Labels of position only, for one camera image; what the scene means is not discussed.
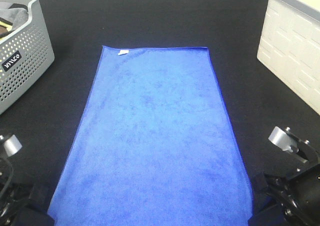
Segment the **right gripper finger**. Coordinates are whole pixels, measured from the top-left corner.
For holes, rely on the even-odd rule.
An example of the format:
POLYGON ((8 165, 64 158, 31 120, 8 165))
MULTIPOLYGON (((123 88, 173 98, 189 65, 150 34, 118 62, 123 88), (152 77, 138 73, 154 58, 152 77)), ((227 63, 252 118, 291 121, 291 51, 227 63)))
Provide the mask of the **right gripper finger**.
POLYGON ((268 189, 268 182, 264 173, 258 173, 251 178, 252 188, 255 192, 264 192, 268 189))
POLYGON ((282 208, 278 204, 273 204, 259 213, 253 215, 248 220, 249 226, 287 226, 282 208))

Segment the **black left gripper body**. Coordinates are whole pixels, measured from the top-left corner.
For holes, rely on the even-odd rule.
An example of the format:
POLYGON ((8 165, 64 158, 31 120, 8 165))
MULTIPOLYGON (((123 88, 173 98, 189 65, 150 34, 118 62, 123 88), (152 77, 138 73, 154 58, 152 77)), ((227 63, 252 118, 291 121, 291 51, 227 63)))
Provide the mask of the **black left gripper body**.
POLYGON ((32 190, 31 184, 14 181, 14 168, 6 158, 0 159, 0 225, 10 226, 24 207, 32 190))

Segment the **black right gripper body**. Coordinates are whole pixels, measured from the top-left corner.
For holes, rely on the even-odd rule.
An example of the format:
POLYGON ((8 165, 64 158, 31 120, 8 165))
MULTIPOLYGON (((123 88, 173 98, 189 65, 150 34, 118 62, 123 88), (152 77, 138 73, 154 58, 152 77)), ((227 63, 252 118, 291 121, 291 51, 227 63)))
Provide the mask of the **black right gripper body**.
POLYGON ((280 204, 281 212, 293 226, 320 224, 320 164, 297 168, 280 177, 266 174, 265 193, 280 204))

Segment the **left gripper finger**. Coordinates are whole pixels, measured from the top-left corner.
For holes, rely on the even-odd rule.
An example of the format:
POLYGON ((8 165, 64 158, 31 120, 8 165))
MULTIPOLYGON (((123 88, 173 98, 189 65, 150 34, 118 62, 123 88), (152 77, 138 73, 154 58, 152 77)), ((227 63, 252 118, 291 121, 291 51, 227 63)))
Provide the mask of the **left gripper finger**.
POLYGON ((28 205, 31 209, 41 213, 47 212, 46 200, 49 193, 49 187, 42 183, 32 185, 28 196, 28 205))
POLYGON ((53 226, 54 219, 46 213, 23 208, 14 219, 15 226, 53 226))

